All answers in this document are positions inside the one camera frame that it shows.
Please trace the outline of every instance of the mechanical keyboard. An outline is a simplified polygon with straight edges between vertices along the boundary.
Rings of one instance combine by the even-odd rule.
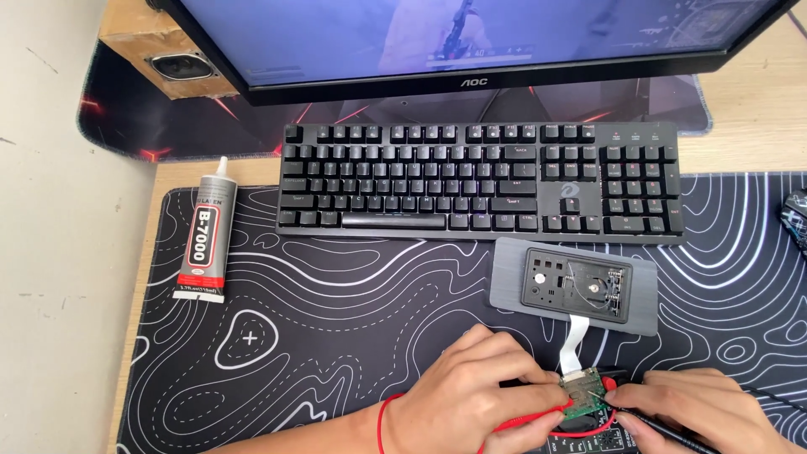
[[[676,245],[670,123],[288,124],[278,234]]]

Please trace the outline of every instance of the monitor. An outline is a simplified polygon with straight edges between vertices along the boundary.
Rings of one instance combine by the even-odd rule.
[[[255,105],[714,71],[797,0],[163,0]]]

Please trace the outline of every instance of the white flat cable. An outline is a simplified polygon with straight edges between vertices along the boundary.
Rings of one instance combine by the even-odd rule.
[[[576,378],[576,376],[570,374],[583,369],[575,350],[578,344],[583,340],[583,336],[586,335],[589,323],[588,317],[569,314],[569,318],[571,320],[569,324],[569,337],[566,338],[566,343],[564,343],[563,347],[560,349],[560,371],[563,372],[563,378],[567,381]]]

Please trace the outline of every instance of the space bar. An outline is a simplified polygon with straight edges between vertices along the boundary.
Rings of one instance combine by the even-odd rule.
[[[445,230],[445,215],[347,212],[342,215],[342,227],[346,229]]]

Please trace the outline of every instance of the monitor bezel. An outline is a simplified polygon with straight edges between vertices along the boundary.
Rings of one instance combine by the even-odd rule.
[[[300,82],[272,86],[250,86],[196,21],[196,18],[182,4],[182,0],[162,0],[161,6],[196,43],[199,50],[215,65],[221,75],[229,80],[250,104],[269,106],[710,73],[720,69],[731,60],[798,1],[779,0],[726,50],[325,82]],[[464,86],[463,83],[468,80],[476,80],[478,83],[473,86],[466,83]]]

